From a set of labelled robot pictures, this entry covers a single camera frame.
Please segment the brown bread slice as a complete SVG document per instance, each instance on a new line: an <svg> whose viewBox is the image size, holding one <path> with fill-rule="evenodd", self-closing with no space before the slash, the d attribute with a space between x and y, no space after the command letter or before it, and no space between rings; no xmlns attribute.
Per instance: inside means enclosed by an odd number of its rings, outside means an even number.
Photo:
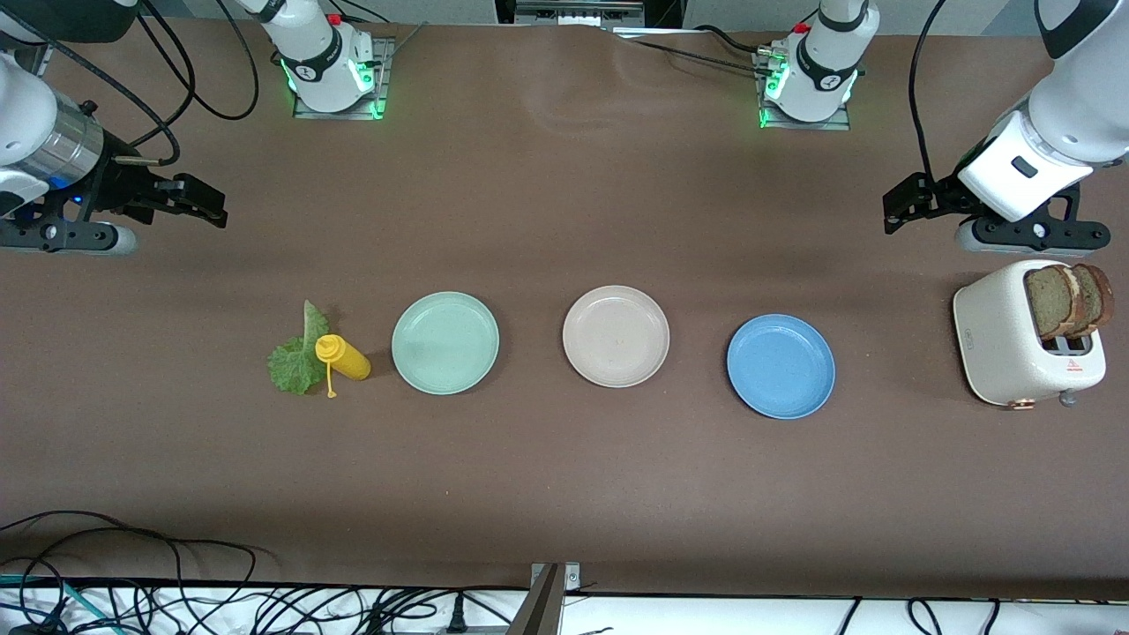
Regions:
<svg viewBox="0 0 1129 635"><path fill-rule="evenodd" d="M1114 314L1114 296L1106 273L1097 266L1073 266L1073 273L1080 284L1084 310L1080 322L1068 337L1078 339L1092 336L1111 321Z"/></svg>
<svg viewBox="0 0 1129 635"><path fill-rule="evenodd" d="M1085 318L1080 282L1070 266L1045 266L1024 275L1034 325L1041 341L1065 337Z"/></svg>

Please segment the green lettuce leaf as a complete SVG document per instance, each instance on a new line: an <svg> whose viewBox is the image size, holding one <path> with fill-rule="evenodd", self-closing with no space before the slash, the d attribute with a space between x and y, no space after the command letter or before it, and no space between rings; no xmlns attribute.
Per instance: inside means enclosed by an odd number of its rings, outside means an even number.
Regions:
<svg viewBox="0 0 1129 635"><path fill-rule="evenodd" d="M304 395L326 379L325 362L316 354L316 342L330 331L326 314L310 301L303 302L303 333L266 356L266 373L279 391Z"/></svg>

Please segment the yellow mustard squeeze bottle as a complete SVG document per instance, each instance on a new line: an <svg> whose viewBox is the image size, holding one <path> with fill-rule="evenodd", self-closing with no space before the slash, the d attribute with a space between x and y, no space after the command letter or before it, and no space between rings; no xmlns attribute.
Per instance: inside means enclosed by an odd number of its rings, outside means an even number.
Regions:
<svg viewBox="0 0 1129 635"><path fill-rule="evenodd" d="M333 389L333 373L335 371L351 381L364 381L364 379L370 377L370 359L340 336L320 337L315 342L315 355L325 366L326 394L330 399L336 398L336 392Z"/></svg>

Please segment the blue plate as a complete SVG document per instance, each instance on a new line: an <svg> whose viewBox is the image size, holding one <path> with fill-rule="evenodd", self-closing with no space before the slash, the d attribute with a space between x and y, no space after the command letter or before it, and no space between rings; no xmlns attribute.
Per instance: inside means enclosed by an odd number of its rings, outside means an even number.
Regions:
<svg viewBox="0 0 1129 635"><path fill-rule="evenodd" d="M826 338L794 315L759 315L738 327L725 367L739 400L777 421L817 414L834 393L835 360Z"/></svg>

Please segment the mint green plate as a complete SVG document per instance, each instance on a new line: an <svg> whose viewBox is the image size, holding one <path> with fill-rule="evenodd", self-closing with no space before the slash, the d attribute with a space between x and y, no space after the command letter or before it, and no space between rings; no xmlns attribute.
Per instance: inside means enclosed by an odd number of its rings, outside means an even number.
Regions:
<svg viewBox="0 0 1129 635"><path fill-rule="evenodd" d="M500 342L484 302L461 292L436 292L400 314L391 353L408 385L431 395L453 395L487 377Z"/></svg>

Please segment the beige plate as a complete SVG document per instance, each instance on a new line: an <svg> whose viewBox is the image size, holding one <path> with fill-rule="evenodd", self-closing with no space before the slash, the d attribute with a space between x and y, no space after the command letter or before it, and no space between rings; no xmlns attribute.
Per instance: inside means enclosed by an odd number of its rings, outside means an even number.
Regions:
<svg viewBox="0 0 1129 635"><path fill-rule="evenodd" d="M564 314L564 357L593 385L641 385L662 368L671 341L669 321L660 305L633 287L594 288Z"/></svg>

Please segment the cream white toaster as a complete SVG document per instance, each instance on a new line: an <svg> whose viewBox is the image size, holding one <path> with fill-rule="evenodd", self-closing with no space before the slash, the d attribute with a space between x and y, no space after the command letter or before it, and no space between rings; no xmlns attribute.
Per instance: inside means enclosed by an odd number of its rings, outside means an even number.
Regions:
<svg viewBox="0 0 1129 635"><path fill-rule="evenodd" d="M1106 375L1097 332L1070 343L1039 339L1025 275L1053 266L1030 258L960 288L952 301L962 366L972 393L999 407L1029 409L1041 400L1073 401Z"/></svg>

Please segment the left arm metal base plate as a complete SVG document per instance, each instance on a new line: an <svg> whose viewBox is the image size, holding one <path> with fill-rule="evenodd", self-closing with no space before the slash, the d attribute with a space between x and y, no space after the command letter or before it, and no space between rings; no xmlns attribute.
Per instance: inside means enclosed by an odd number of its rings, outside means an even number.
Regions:
<svg viewBox="0 0 1129 635"><path fill-rule="evenodd" d="M785 49L758 47L751 54L754 69L758 70L758 112L759 128L788 129L807 131L849 131L850 120L846 103L839 105L826 120L806 122L787 114L774 98L780 97L787 87L793 72L787 61Z"/></svg>

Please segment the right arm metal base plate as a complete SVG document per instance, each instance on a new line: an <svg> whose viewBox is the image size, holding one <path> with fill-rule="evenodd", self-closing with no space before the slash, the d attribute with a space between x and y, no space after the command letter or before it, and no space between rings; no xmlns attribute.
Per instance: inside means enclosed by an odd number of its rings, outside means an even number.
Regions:
<svg viewBox="0 0 1129 635"><path fill-rule="evenodd" d="M379 121L385 118L388 102L390 81L393 66L393 54L399 47L395 37L378 37L371 40L371 59L364 64L349 62L352 73L352 88L362 90L358 101L347 108L334 112L323 112L310 108L298 93L294 93L294 118L310 120L349 120Z"/></svg>

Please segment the dark metal frame equipment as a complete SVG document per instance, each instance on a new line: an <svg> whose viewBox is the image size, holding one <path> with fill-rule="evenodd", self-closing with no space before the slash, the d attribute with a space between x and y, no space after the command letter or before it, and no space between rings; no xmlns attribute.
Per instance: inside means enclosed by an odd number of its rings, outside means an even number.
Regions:
<svg viewBox="0 0 1129 635"><path fill-rule="evenodd" d="M522 26L679 29L688 0L491 0L497 20Z"/></svg>

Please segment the grey metal bracket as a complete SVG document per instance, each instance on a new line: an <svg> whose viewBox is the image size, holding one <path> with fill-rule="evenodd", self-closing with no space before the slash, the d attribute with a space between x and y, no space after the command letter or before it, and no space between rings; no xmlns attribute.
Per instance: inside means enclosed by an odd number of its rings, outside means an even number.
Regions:
<svg viewBox="0 0 1129 635"><path fill-rule="evenodd" d="M535 563L528 594L505 635L559 635L564 595L580 588L580 563Z"/></svg>

